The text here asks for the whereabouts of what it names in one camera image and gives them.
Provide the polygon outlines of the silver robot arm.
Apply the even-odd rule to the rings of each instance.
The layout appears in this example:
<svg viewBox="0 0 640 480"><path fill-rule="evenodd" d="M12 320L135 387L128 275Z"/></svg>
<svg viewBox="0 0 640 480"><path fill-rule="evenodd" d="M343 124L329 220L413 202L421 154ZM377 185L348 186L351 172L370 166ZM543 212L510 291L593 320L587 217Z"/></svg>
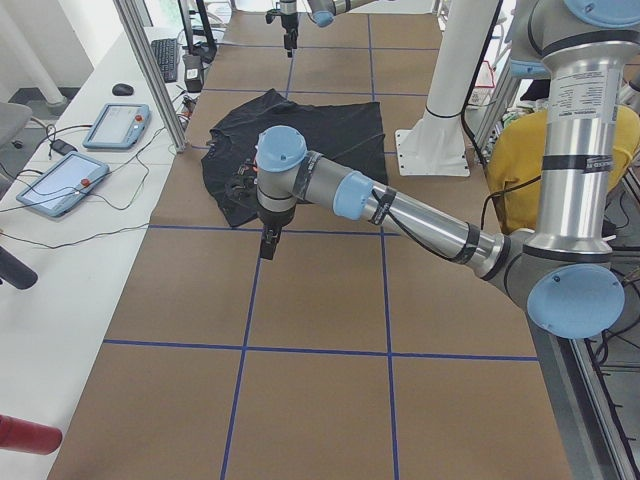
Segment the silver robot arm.
<svg viewBox="0 0 640 480"><path fill-rule="evenodd" d="M356 8L372 3L372 0L310 0L308 16L317 26L324 28L330 25L336 16L350 12ZM268 10L265 21L271 24L280 19L284 29L283 46L287 57L292 58L298 48L299 12L297 0L277 1L276 7Z"/></svg>
<svg viewBox="0 0 640 480"><path fill-rule="evenodd" d="M517 61L550 78L533 229L511 234L442 212L307 147L289 126L257 140L260 254L271 258L299 201L407 236L494 285L538 327L583 339L611 327L625 306L602 236L624 66L639 52L635 1L520 1L510 30Z"/></svg>

